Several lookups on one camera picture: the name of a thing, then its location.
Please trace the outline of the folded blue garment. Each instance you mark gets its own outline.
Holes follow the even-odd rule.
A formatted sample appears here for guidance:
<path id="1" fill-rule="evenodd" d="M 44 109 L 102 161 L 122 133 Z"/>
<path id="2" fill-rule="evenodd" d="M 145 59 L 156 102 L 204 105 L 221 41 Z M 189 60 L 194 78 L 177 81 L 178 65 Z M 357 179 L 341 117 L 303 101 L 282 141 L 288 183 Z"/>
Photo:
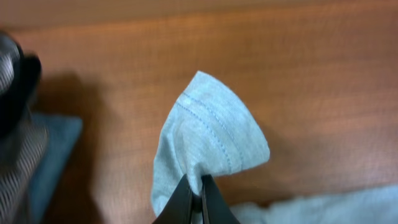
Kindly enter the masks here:
<path id="1" fill-rule="evenodd" d="M 33 115 L 33 120 L 36 124 L 44 125 L 49 133 L 45 154 L 29 185 L 31 221 L 40 223 L 81 135 L 83 121 L 76 116 L 37 113 Z"/>

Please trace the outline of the folded grey jeans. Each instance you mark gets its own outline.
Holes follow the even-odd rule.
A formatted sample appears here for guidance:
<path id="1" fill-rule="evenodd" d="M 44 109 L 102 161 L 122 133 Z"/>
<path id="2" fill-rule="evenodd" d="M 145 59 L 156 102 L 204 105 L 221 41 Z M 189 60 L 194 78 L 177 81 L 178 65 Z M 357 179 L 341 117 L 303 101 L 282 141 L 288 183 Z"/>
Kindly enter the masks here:
<path id="1" fill-rule="evenodd" d="M 1 138 L 1 223 L 14 223 L 27 200 L 32 176 L 45 154 L 48 130 L 29 111 Z"/>

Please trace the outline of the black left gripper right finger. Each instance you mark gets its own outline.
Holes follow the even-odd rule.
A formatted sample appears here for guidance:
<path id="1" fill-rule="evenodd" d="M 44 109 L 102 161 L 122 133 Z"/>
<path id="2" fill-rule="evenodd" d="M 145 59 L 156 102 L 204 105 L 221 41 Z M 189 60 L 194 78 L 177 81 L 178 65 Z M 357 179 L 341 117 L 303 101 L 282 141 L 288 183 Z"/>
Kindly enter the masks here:
<path id="1" fill-rule="evenodd" d="M 202 218 L 204 224 L 240 224 L 225 202 L 214 178 L 201 177 Z"/>

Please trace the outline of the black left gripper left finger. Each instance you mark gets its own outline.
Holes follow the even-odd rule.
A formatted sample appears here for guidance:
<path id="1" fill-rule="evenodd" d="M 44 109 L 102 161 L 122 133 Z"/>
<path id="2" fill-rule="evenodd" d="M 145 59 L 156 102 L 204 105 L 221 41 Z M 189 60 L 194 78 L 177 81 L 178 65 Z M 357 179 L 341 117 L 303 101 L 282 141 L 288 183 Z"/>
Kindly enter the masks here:
<path id="1" fill-rule="evenodd" d="M 191 224 L 193 192 L 184 175 L 152 224 Z"/>

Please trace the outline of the light blue t-shirt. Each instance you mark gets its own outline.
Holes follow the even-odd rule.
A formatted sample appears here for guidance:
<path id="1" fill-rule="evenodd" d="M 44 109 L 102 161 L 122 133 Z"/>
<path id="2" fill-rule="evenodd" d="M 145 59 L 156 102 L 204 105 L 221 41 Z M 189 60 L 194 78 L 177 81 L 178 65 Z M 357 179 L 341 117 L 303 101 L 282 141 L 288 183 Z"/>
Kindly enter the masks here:
<path id="1" fill-rule="evenodd" d="M 196 72 L 160 132 L 150 195 L 155 217 L 187 175 L 191 223 L 203 223 L 202 176 L 235 174 L 269 158 L 267 140 L 246 105 L 215 77 Z M 240 223 L 396 223 L 397 187 L 299 197 L 267 208 L 252 202 L 228 207 Z"/>

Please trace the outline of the folded dark green trousers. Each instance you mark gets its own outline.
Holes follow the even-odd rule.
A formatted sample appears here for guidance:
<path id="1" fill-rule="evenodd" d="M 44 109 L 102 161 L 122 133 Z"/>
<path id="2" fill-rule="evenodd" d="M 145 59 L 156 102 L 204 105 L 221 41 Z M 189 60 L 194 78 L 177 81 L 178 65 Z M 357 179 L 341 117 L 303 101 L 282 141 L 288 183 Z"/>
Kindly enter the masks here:
<path id="1" fill-rule="evenodd" d="M 39 57 L 26 55 L 10 35 L 1 32 L 1 138 L 16 129 L 41 76 Z"/>

